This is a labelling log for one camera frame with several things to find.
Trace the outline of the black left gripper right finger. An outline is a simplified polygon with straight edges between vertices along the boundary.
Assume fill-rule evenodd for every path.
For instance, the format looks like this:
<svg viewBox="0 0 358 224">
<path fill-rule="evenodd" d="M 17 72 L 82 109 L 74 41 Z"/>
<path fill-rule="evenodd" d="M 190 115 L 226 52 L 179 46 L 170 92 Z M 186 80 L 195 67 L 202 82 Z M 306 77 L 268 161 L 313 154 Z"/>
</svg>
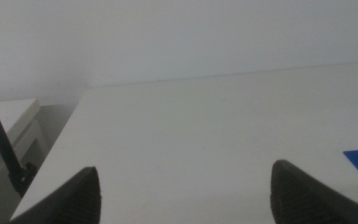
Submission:
<svg viewBox="0 0 358 224">
<path fill-rule="evenodd" d="M 358 224 L 358 203 L 286 160 L 277 160 L 270 179 L 275 223 Z"/>
</svg>

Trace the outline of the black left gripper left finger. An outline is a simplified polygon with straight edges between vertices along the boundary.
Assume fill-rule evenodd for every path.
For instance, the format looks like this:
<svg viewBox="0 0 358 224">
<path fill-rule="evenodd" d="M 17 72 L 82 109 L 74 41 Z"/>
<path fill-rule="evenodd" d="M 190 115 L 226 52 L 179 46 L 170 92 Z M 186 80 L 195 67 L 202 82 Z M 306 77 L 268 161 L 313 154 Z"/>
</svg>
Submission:
<svg viewBox="0 0 358 224">
<path fill-rule="evenodd" d="M 12 219 L 13 224 L 98 224 L 101 189 L 98 171 L 85 167 L 42 201 Z"/>
</svg>

